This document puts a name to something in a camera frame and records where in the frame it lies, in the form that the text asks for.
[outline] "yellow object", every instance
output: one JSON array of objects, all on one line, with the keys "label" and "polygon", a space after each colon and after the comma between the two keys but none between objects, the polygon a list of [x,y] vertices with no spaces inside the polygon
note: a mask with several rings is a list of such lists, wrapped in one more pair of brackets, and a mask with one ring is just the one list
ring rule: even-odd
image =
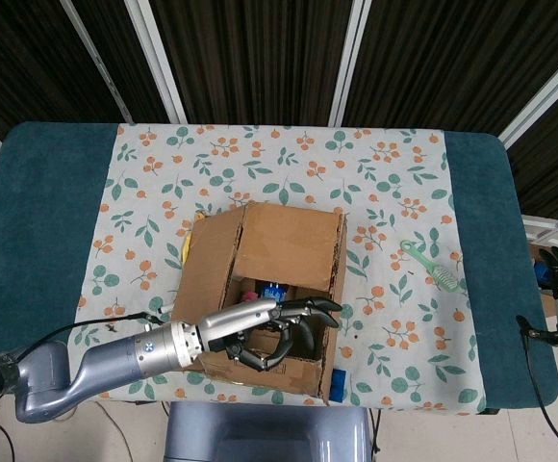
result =
[{"label": "yellow object", "polygon": [[[199,219],[206,218],[202,212],[197,212],[195,214],[195,218],[193,219],[194,222],[198,221]],[[187,261],[187,257],[190,254],[190,244],[191,244],[191,231],[186,236],[185,240],[183,241],[183,249],[181,250],[181,255],[183,255],[183,265]]]}]

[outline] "cardboard box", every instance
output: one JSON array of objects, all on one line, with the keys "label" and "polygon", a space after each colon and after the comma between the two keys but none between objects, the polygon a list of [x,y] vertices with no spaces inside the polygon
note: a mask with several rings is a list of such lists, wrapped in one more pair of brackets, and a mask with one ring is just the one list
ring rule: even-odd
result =
[{"label": "cardboard box", "polygon": [[540,300],[542,301],[542,309],[545,311],[545,318],[557,316],[557,303],[552,295],[540,294]]},{"label": "cardboard box", "polygon": [[[343,215],[271,204],[252,203],[199,220],[172,317],[196,323],[238,303],[256,281],[288,284],[287,299],[322,295],[341,303],[345,235]],[[307,351],[296,336],[290,355],[269,372],[230,360],[225,351],[204,353],[191,367],[218,380],[328,400],[337,329],[308,321],[316,350]],[[246,347],[266,355],[278,340],[276,332],[254,330]]]}]

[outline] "floral tablecloth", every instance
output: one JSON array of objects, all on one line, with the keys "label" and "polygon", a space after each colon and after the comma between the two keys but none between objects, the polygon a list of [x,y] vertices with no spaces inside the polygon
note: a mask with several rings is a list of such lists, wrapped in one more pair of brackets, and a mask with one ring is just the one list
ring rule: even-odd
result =
[{"label": "floral tablecloth", "polygon": [[[347,372],[342,404],[484,409],[444,133],[434,130],[120,125],[76,314],[106,322],[71,333],[72,370],[89,347],[143,329],[111,318],[172,305],[197,212],[251,200],[347,214],[335,360]],[[451,270],[460,290],[438,287],[400,249],[403,240]],[[197,372],[166,373],[101,398],[323,404]]]}]

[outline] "green brush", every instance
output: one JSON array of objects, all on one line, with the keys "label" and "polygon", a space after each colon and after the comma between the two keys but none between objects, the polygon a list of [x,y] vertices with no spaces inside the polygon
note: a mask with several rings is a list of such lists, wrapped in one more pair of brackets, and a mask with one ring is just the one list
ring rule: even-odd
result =
[{"label": "green brush", "polygon": [[414,257],[414,259],[423,265],[427,272],[431,275],[435,283],[446,292],[456,292],[459,290],[459,281],[450,270],[442,265],[436,265],[428,260],[416,248],[416,244],[411,241],[401,241],[401,249]]}]

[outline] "cardboard flap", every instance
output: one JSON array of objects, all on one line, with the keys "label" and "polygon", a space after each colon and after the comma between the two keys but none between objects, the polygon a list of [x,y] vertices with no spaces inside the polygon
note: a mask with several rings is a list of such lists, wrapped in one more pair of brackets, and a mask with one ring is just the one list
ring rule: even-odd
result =
[{"label": "cardboard flap", "polygon": [[[333,281],[332,295],[333,300],[341,305],[343,296],[343,283],[345,282],[345,266],[347,249],[347,222],[345,216],[342,216],[342,223],[339,234],[339,243],[336,260],[335,280]],[[338,321],[341,313],[333,313],[333,317]],[[324,347],[326,355],[322,358],[322,369],[325,374],[321,378],[319,385],[319,395],[328,401],[330,396],[330,382],[332,380],[332,367],[335,364],[335,350],[337,349],[337,331],[335,329],[326,329],[327,337],[324,337]]]},{"label": "cardboard flap", "polygon": [[201,219],[193,226],[173,320],[196,323],[219,309],[238,248],[243,212],[239,208]]},{"label": "cardboard flap", "polygon": [[340,222],[328,212],[250,204],[234,274],[328,291]]},{"label": "cardboard flap", "polygon": [[286,358],[268,372],[257,372],[228,359],[225,353],[204,353],[201,359],[206,374],[211,378],[312,397],[317,396],[322,376],[321,361]]}]

